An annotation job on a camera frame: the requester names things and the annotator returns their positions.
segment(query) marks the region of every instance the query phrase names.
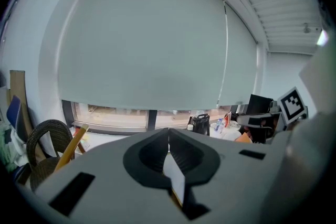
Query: corrugated ceiling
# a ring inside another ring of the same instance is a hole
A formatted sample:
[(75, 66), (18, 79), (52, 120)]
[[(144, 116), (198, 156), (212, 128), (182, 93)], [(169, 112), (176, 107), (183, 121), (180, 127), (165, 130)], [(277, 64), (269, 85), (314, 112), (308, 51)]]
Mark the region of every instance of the corrugated ceiling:
[[(269, 51), (303, 54), (316, 51), (321, 32), (317, 0), (249, 1), (265, 30)], [(304, 32), (305, 24), (309, 33)]]

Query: computer monitor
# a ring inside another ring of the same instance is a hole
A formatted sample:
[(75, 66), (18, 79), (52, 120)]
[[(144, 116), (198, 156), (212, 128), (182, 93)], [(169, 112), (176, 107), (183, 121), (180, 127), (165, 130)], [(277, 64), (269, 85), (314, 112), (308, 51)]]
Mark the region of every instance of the computer monitor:
[(266, 98), (251, 94), (250, 101), (246, 110), (246, 115), (267, 113), (269, 106), (273, 101), (272, 98)]

